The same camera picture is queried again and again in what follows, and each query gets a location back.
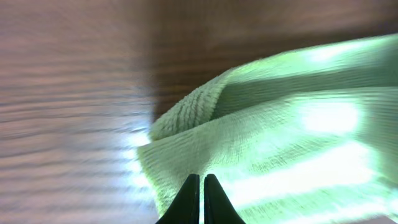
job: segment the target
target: dark wood surface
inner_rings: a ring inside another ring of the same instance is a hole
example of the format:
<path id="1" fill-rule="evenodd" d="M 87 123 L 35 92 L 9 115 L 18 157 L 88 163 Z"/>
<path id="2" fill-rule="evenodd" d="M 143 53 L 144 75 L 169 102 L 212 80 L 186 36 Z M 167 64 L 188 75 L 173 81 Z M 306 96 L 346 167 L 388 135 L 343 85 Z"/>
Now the dark wood surface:
<path id="1" fill-rule="evenodd" d="M 0 223 L 154 223 L 135 149 L 224 70 L 398 31 L 396 0 L 0 1 Z"/>

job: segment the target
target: tabletop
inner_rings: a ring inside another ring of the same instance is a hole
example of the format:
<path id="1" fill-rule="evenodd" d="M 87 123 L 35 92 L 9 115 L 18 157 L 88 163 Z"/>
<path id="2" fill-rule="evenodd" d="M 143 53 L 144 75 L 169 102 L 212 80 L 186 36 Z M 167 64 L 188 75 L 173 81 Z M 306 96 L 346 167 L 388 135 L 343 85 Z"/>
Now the tabletop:
<path id="1" fill-rule="evenodd" d="M 154 223 L 151 123 L 221 72 L 398 32 L 396 0 L 0 1 L 0 223 Z"/>

